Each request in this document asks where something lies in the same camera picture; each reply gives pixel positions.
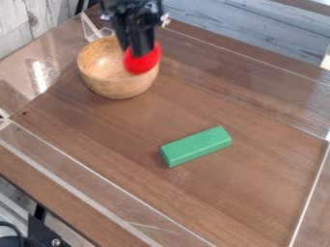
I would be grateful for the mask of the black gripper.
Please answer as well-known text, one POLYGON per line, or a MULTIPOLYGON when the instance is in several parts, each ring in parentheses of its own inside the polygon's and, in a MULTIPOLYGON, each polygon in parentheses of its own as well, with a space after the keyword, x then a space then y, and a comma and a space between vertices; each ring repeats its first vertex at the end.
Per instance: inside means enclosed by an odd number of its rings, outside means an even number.
POLYGON ((135 57, 147 55, 155 48, 155 28, 169 23, 163 0, 97 0, 100 18, 108 20, 123 50, 128 44, 135 57))

